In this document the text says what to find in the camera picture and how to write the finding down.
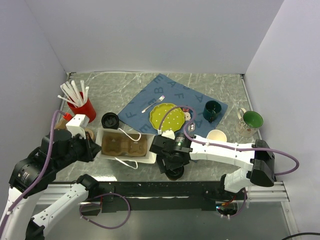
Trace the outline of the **black cup lid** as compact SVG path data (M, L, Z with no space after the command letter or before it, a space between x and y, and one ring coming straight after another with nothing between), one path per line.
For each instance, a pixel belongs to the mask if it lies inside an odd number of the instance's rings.
M165 172L165 175L182 175L184 174L184 171L185 171L185 168L183 166L181 167L178 167L176 169L168 169L166 172Z

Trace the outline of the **blue white paper bag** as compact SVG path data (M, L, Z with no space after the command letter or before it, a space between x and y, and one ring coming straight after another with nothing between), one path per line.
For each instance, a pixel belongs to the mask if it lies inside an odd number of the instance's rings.
M118 161L124 165L128 162L154 164L157 155L150 152L154 137L154 134L125 132L120 128L99 128L95 143L101 146L101 151L96 158Z

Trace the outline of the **stack of brown paper cups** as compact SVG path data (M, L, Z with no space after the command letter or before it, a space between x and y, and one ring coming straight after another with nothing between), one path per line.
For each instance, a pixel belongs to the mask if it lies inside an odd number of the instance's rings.
M218 129L211 130L206 138L213 141L227 142L226 134Z

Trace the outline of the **brown paper cup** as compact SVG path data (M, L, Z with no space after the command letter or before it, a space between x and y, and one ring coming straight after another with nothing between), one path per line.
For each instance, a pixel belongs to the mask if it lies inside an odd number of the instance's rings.
M167 174L166 176L171 181L177 181L178 179L180 179L182 177L181 174L178 174L178 175Z

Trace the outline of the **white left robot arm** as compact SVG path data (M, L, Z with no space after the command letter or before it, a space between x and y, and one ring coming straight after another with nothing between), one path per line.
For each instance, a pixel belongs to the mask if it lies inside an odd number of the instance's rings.
M72 136L65 129L52 130L41 145L27 158L19 161L9 180L9 196L0 223L0 238L8 239L18 232L19 224L26 227L41 195L57 173L79 161L89 163L101 151L88 133Z

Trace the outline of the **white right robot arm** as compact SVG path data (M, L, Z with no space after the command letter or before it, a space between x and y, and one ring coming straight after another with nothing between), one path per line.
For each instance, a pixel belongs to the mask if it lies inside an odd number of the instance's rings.
M218 192L226 200L250 185L268 188L275 183L275 155L263 140L238 144L183 133L174 138L156 135L149 150L156 154L160 172L170 180L180 179L190 161L206 160L238 167L220 179Z

